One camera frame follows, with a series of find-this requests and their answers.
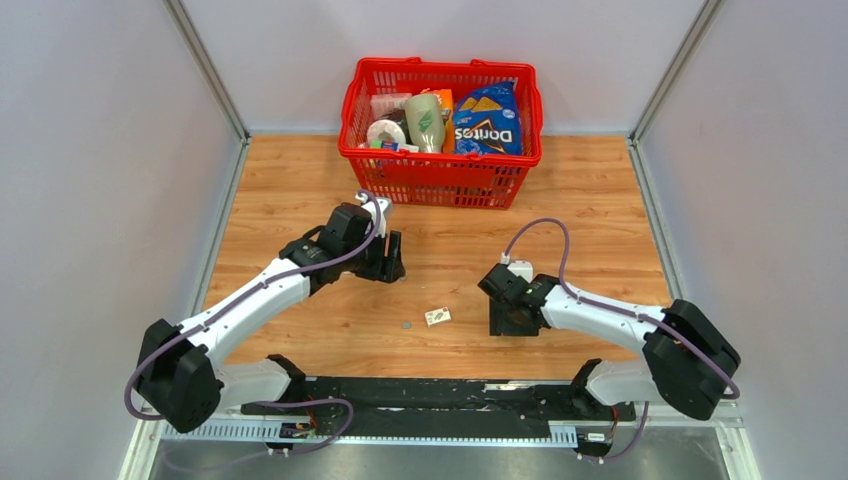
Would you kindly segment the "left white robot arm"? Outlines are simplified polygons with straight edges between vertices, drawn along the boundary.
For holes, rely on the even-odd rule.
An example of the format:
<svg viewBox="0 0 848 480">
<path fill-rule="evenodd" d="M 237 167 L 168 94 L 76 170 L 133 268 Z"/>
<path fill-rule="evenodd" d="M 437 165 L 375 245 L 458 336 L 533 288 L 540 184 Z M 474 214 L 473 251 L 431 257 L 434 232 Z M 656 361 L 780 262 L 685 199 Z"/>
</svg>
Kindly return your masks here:
<svg viewBox="0 0 848 480">
<path fill-rule="evenodd" d="M 148 419 L 163 420 L 179 433 L 245 404 L 269 402 L 285 415 L 299 411 L 306 389 L 284 358 L 233 366 L 225 361 L 273 317 L 345 273 L 387 284 L 402 279 L 402 235 L 387 228 L 392 209 L 388 198 L 359 193 L 356 202 L 335 207 L 325 224 L 289 242 L 224 300 L 176 324 L 151 324 L 124 397 L 138 393 L 153 409 Z"/>
</svg>

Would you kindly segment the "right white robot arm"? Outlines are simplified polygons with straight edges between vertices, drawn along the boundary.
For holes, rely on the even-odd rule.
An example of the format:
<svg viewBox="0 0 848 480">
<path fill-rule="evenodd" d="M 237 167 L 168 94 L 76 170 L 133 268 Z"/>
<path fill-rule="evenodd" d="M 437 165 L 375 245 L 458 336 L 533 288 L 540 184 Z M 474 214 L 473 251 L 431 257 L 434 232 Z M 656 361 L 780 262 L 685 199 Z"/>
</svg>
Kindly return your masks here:
<svg viewBox="0 0 848 480">
<path fill-rule="evenodd" d="M 598 417 L 625 402 L 661 402 L 700 421 L 740 391 L 732 377 L 741 357 L 694 303 L 641 305 L 535 274 L 527 262 L 498 263 L 479 281 L 489 299 L 493 336 L 536 336 L 542 329 L 580 332 L 637 354 L 634 361 L 586 362 L 570 392 L 573 410 Z"/>
</svg>

